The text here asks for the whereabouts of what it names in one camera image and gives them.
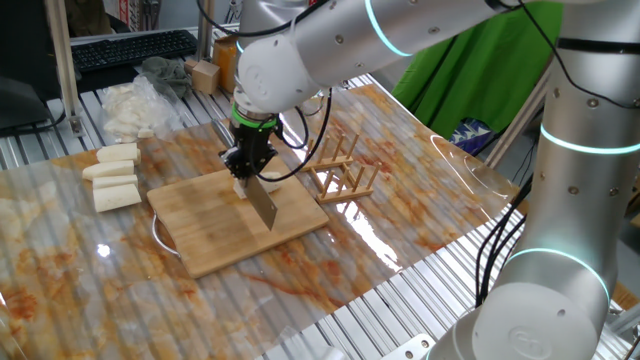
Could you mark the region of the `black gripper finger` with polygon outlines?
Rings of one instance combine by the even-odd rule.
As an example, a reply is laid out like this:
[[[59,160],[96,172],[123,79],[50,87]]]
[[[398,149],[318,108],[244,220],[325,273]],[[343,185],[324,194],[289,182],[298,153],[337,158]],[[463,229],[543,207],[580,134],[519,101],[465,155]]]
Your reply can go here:
[[[239,148],[233,146],[221,152],[221,160],[233,176],[237,175]]]
[[[254,153],[254,173],[260,174],[278,152],[275,149]]]

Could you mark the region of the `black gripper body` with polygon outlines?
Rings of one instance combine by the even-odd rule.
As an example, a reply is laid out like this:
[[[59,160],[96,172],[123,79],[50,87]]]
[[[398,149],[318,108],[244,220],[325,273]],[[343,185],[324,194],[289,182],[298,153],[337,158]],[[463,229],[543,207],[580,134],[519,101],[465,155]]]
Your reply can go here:
[[[269,143],[270,129],[258,129],[239,125],[231,126],[231,134],[234,137],[234,146],[239,148],[238,169],[236,178],[247,178],[254,175],[254,153],[275,149]]]

